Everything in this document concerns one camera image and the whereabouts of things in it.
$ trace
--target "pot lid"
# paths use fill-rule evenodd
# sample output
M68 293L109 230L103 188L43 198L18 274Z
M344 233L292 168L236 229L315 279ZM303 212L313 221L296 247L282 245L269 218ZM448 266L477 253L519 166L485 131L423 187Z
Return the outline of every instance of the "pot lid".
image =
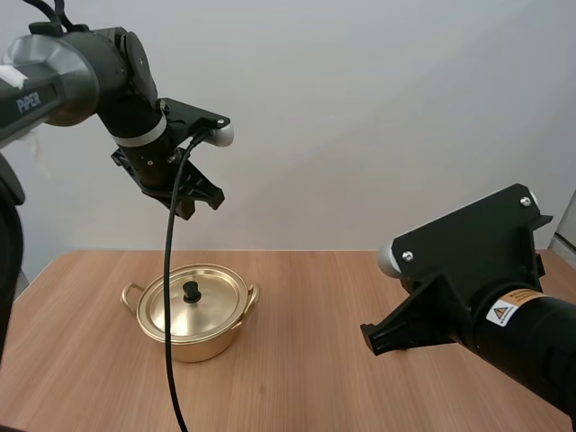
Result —
M137 317L152 338L164 341L163 278L140 298ZM188 265L170 272L170 334L173 344L201 342L233 327L248 301L244 281L219 265Z

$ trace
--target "robotic arm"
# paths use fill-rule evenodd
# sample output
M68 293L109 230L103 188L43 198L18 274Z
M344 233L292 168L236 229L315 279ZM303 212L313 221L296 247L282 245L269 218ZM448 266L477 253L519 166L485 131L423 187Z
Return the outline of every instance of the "robotic arm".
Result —
M39 0L49 22L30 25L0 65L0 148L46 122L73 126L97 114L118 145L113 161L140 190L169 208L184 151L196 137L218 147L233 138L230 119L178 102L158 99L148 58L136 34L122 27L90 30L73 25ZM190 161L184 161L175 214L188 220L195 202L216 210L224 194ZM23 256L15 206L24 202L14 171L0 154L0 358Z
M542 293L534 247L534 230L551 220L514 184L395 238L379 266L409 297L361 326L368 347L379 356L456 342L576 427L576 306Z

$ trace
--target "warning label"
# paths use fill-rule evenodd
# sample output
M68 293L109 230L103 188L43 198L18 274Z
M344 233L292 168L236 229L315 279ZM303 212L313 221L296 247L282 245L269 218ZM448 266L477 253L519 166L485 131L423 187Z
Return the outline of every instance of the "warning label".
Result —
M545 295L538 291L525 289L511 291L500 297L500 299L504 302L515 304L516 306L522 306L524 303L537 299L538 297L545 297Z
M498 318L502 318L502 316L504 315L504 312L507 310L508 310L508 308L494 308L494 311L496 312L496 316Z
M511 291L496 300L488 310L486 320L505 327L520 306L538 297L545 297L545 295L528 289Z

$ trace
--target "yellow warning triangle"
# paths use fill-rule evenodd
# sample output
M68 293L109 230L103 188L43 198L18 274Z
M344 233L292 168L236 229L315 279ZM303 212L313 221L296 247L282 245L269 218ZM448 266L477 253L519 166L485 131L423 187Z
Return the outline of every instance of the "yellow warning triangle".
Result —
M502 315L504 315L504 312L506 312L508 310L508 308L494 308L494 312L496 312L496 316L498 317L498 319L502 318Z

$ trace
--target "black lid knob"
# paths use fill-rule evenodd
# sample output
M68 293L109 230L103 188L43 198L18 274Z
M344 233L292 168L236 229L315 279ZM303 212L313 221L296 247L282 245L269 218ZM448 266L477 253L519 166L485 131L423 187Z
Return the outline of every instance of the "black lid knob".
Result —
M186 303L196 303L202 298L202 293L198 291L197 282L186 282L182 285L182 288L184 289L184 301Z

